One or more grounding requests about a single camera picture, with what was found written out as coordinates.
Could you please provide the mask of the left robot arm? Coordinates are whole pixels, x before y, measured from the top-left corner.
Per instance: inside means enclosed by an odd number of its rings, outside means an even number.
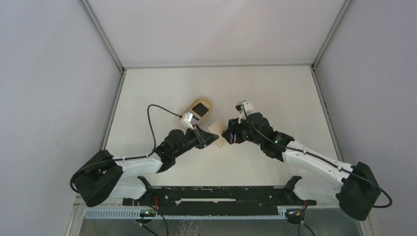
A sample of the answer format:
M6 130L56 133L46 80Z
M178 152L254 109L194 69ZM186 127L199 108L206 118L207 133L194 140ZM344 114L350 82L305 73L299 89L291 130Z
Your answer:
M88 207L100 205L107 199L131 198L148 205L154 192L139 179L143 174L161 173L176 163L187 151L204 149L219 136L199 127L185 132L173 129L151 154L136 157L117 157L100 150L70 179L72 190L80 194Z

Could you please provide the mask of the beige leather card holder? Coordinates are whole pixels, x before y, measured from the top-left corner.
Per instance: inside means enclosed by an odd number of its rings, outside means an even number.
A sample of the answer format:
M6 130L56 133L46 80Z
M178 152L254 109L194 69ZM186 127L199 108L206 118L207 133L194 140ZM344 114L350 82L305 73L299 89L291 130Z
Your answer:
M216 134L216 135L219 136L219 138L216 140L216 143L217 143L219 148L222 148L222 147L228 145L228 142L222 136L223 132L226 129L227 129L227 126L225 125L225 123L221 119L215 121L213 124L211 124L208 127L208 130L209 130L210 133L213 133L213 134Z

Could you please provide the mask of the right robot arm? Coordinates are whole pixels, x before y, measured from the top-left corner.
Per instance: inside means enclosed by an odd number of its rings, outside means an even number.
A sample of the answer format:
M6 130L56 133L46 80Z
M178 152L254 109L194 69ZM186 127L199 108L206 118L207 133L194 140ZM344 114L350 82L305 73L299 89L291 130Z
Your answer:
M364 221L382 192L367 164L353 165L322 156L292 136L275 131L261 113L242 120L230 119L222 137L229 144L254 143L267 157L298 166L321 179L317 183L304 178L297 180L284 191L289 204L314 200L338 205L351 218Z

